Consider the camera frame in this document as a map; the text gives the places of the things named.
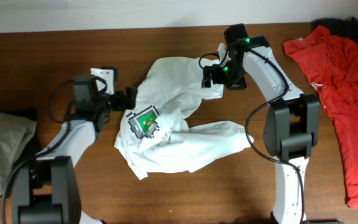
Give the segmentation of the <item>white printed t-shirt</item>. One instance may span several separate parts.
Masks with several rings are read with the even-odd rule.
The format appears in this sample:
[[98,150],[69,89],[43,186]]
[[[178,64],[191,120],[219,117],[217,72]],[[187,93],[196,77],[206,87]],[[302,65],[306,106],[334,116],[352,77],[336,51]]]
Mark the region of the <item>white printed t-shirt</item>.
[[114,143],[138,179],[151,172],[194,172],[253,142],[242,125],[217,121],[189,127],[203,100],[223,96],[223,85],[202,88],[200,58],[156,60],[126,110]]

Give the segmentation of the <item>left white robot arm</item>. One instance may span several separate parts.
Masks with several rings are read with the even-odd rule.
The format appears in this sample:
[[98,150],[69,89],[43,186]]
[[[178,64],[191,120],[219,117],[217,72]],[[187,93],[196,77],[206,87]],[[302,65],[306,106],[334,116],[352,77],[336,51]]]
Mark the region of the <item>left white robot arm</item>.
[[98,138],[110,112],[133,109],[136,94],[131,87],[112,95],[75,88],[61,131],[9,177],[13,223],[99,223],[82,210],[75,165]]

